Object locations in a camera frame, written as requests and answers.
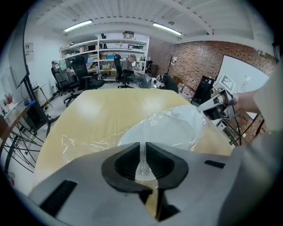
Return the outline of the white shelving unit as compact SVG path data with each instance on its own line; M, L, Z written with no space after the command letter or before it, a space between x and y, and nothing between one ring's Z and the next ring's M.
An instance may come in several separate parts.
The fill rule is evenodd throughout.
M145 73L146 61L149 50L150 37L134 35L133 38L124 38L122 34L110 33L95 35L93 39L83 42L71 42L60 48L60 58L66 63L72 61L75 56L83 55L89 72L101 73L104 80L113 80L116 76L114 64L115 55L121 57L121 61L131 54L137 58L132 63L133 69L139 73Z

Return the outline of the black monitor on rolling stand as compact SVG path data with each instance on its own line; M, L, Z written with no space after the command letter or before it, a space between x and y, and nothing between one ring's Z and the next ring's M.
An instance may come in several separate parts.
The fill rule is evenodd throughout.
M203 76L192 98L191 104L199 106L209 100L211 95L210 90L212 89L214 82L214 79Z

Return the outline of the white round device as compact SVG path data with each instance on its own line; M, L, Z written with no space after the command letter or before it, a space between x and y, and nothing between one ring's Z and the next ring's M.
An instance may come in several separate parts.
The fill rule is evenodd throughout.
M160 87L163 87L164 84L161 81L162 81L162 75L158 75L156 78L152 77L149 81L151 88L159 89Z

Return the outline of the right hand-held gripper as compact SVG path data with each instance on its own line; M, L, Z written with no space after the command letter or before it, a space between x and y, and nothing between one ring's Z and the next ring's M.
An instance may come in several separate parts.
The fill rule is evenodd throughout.
M233 89L235 82L223 74L210 90L210 99L197 107L211 120L233 119L236 112L233 107Z

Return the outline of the black coat rack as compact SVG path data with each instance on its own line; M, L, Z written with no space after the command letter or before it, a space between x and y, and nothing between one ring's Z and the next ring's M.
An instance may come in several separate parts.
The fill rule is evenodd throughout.
M176 61L177 61L177 57L171 55L170 62L167 67L167 74L169 74L170 68L175 65Z

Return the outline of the person's right forearm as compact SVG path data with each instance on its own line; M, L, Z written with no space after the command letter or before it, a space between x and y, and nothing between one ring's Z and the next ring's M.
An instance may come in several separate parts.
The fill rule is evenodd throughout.
M233 107L236 113L243 111L260 114L260 110L254 101L257 92L258 90L234 94Z

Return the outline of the black screen on stand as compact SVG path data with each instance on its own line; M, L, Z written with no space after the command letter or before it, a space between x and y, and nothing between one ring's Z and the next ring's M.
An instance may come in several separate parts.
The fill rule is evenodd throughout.
M49 118L43 112L34 91L31 86L29 79L29 68L25 56L25 29L28 19L28 12L25 12L20 18L14 29L14 36L11 39L11 47L8 53L8 60L10 65L11 78L15 85L15 88L20 87L22 84L25 85L27 93L30 98L30 106L34 106L37 113L39 114L42 124L47 125L46 135L49 134L51 124L54 123L59 117Z

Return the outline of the black office chair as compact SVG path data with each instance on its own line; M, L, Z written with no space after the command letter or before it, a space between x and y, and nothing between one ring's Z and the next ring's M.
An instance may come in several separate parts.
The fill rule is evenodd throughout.
M115 54L115 57L114 57L114 64L116 68L115 80L121 83L121 85L118 85L118 88L133 88L129 86L130 80L128 79L128 76L133 74L134 71L127 70L127 69L122 70L120 59L121 59L121 56L118 54Z
M82 55L77 55L71 58L71 60L67 60L66 66L67 68L72 68L75 72L75 75L71 76L75 77L75 81L65 86L70 93L70 97L63 101L65 104L65 101L68 100L66 107L69 106L71 100L79 96L79 94L74 94L75 88L78 91L93 90L101 88L105 83L104 80L98 79L99 73L88 72L85 58Z

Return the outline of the white slippers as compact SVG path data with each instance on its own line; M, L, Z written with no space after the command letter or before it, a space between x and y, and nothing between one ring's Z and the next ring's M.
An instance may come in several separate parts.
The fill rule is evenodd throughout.
M148 118L143 119L138 123L142 123L144 121L148 121L150 123L158 123L158 122L173 121L173 120L175 119L170 119L168 116L162 115L161 113L154 113ZM207 120L206 120L206 124L202 129L201 135L203 134L203 131L206 127L207 127ZM128 129L130 128L124 128L122 130L119 130L117 133L104 138L92 137L90 138L89 141L79 141L78 139L63 135L62 136L62 146L64 148L62 152L63 160L65 163L69 163L72 160L82 155L104 151L112 147L119 146L118 145L119 140ZM196 137L197 142L200 140L201 135L199 137ZM146 160L145 144L146 143L140 143L141 147L140 147L140 155L138 157L138 166L134 167L135 181L153 181L157 179L157 177L153 174L153 167L150 166L149 161ZM196 144L188 151L193 151Z

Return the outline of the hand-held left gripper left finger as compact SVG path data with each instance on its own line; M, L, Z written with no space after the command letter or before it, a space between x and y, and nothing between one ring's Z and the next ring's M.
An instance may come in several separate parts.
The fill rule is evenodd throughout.
M140 145L130 143L78 157L40 182L29 199L51 225L152 226L134 180Z

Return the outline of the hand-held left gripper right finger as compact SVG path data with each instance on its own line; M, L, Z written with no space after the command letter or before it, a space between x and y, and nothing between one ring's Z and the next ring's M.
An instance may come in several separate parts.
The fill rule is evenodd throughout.
M146 160L158 179L160 221L236 221L241 149L222 156L147 142Z

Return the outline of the whiteboard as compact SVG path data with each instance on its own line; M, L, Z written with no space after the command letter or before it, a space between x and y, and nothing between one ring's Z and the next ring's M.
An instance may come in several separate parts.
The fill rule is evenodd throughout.
M259 69L225 55L214 85L237 94L257 90L268 80L269 76Z

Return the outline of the ceiling tube light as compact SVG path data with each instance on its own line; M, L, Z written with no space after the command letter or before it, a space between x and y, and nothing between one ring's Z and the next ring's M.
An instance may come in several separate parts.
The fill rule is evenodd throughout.
M160 29L163 29L163 30L166 30L166 31L168 31L168 32L171 32L171 33L173 33L173 34L175 34L175 35L179 35L179 36L182 35L181 32L176 31L176 30L174 30L174 29L172 29L172 28L166 27L166 26L164 26L164 25L161 25L161 24L159 24L159 23L153 23L153 26L154 26L154 27L157 27L157 28L160 28Z
M87 21L78 23L76 25L73 25L73 26L71 26L69 28L64 29L64 32L70 32L70 31L75 30L77 28L80 28L82 26L86 26L86 25L92 24L92 22L93 22L92 20L87 20Z

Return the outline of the black chair with grey cushion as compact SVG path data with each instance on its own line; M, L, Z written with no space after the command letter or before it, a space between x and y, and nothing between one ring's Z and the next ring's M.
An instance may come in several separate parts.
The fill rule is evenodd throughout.
M67 68L65 60L51 61L51 72L56 80L56 86L60 95L64 92L75 92L76 82L72 78L70 69Z

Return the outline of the pack of water bottles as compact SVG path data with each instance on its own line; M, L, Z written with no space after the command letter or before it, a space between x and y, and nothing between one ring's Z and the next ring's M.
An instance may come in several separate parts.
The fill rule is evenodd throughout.
M194 89L184 85L183 83L179 83L178 90L179 90L179 95L181 95L184 99L186 99L188 102L192 101L195 95Z

